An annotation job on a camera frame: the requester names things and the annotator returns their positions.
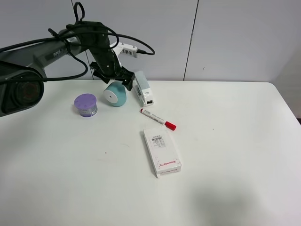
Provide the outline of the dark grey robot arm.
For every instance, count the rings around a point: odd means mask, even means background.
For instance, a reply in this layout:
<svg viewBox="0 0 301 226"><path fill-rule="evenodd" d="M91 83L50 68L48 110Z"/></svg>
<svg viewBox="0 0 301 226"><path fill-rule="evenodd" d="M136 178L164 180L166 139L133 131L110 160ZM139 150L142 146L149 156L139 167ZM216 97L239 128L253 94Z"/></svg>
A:
<svg viewBox="0 0 301 226"><path fill-rule="evenodd" d="M32 40L0 50L0 115L7 116L35 106L44 94L44 83L66 81L84 76L90 68L105 83L121 81L127 90L133 87L134 73L121 66L117 45L109 36L118 38L112 29L100 22L79 20L51 38ZM49 78L45 67L65 55L84 66L84 72Z"/></svg>

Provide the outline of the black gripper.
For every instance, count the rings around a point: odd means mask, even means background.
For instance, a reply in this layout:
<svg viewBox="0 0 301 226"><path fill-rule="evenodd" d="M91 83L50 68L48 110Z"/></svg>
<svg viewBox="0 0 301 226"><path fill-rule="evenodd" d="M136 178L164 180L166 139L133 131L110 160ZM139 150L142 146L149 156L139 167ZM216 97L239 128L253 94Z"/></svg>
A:
<svg viewBox="0 0 301 226"><path fill-rule="evenodd" d="M120 68L117 56L110 47L109 35L115 35L115 32L100 22L83 21L77 23L77 35L81 47L89 50L95 60L90 64L94 70L93 76L109 83L120 74L122 84L131 91L135 73L125 67Z"/></svg>

